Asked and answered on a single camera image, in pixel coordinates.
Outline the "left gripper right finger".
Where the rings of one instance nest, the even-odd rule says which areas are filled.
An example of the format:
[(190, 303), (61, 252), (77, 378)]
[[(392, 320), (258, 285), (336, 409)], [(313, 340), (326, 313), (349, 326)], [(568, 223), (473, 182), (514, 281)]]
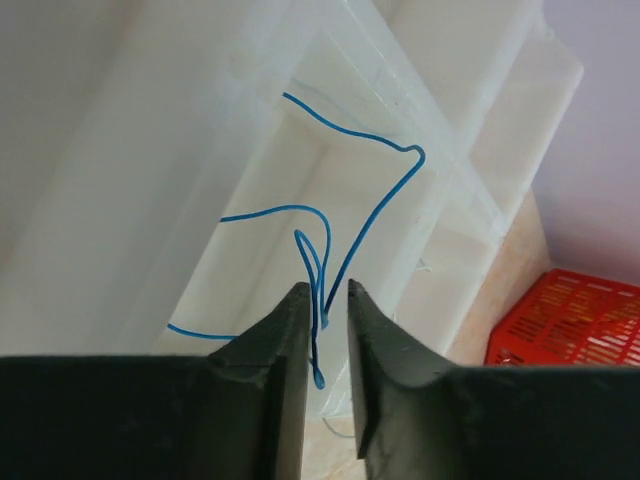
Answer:
[(639, 372), (464, 367), (348, 283), (357, 456), (370, 479), (635, 479)]

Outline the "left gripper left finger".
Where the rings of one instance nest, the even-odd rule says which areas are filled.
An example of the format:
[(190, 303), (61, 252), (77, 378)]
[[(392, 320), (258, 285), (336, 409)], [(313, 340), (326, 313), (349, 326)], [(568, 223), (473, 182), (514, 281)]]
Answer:
[(5, 479), (297, 479), (311, 293), (207, 356), (9, 356)]

